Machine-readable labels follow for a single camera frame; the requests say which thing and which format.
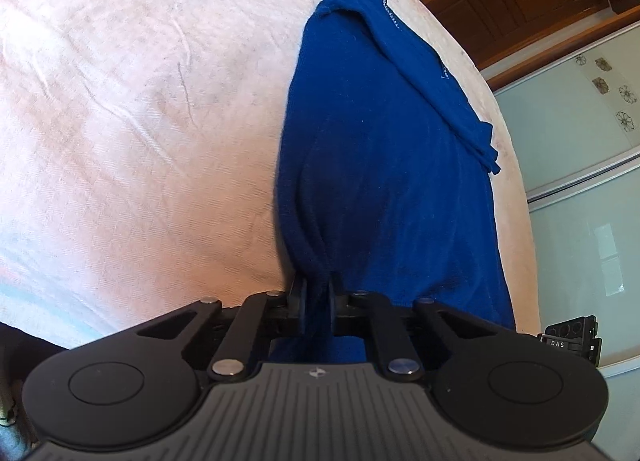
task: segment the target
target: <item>ribbed plastic surface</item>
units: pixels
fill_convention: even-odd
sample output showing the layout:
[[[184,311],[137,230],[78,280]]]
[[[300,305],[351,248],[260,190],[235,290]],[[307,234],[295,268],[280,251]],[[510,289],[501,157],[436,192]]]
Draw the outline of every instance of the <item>ribbed plastic surface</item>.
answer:
[[[121,453],[44,444],[30,461],[604,461],[584,443],[515,453],[466,436],[424,391],[393,383],[370,364],[265,364],[244,383],[214,388],[180,430]]]

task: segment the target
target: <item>metal pin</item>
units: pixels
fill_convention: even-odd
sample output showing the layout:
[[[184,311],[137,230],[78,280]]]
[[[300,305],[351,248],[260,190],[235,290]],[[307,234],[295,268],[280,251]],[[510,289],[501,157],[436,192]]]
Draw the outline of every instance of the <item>metal pin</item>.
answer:
[[[225,358],[213,364],[211,370],[220,376],[234,376],[244,371],[244,364],[233,358]]]
[[[412,375],[420,370],[420,364],[409,358],[396,358],[389,362],[388,369],[396,375]]]

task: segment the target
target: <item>black object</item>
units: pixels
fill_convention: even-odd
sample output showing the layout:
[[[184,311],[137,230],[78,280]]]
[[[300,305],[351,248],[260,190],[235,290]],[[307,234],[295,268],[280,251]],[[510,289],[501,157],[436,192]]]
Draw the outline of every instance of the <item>black object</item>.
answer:
[[[267,362],[304,332],[300,277],[195,302],[39,365],[32,460],[607,459],[590,443],[607,386],[584,358],[429,298],[395,307],[337,276],[328,292],[334,335],[369,363]]]
[[[591,315],[548,326],[538,338],[547,345],[585,358],[597,367],[602,349],[602,338],[596,338],[597,333],[598,323]]]

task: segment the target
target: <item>blue fabric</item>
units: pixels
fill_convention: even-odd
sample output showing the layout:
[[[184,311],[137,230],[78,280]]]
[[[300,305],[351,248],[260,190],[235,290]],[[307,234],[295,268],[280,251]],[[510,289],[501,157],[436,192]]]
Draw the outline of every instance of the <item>blue fabric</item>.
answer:
[[[514,327],[494,220],[492,126],[386,0],[323,0],[290,85],[276,194],[309,280],[307,361],[360,361],[328,326],[326,283],[410,305],[429,295]]]

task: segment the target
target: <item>bed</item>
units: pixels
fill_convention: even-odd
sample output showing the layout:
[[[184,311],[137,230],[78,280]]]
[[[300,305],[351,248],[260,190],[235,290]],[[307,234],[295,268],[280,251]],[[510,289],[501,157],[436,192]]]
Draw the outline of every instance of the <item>bed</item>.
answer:
[[[0,321],[70,348],[290,276],[274,175],[320,0],[0,0]],[[494,96],[418,0],[388,0],[494,125],[498,245],[539,331],[527,202]]]

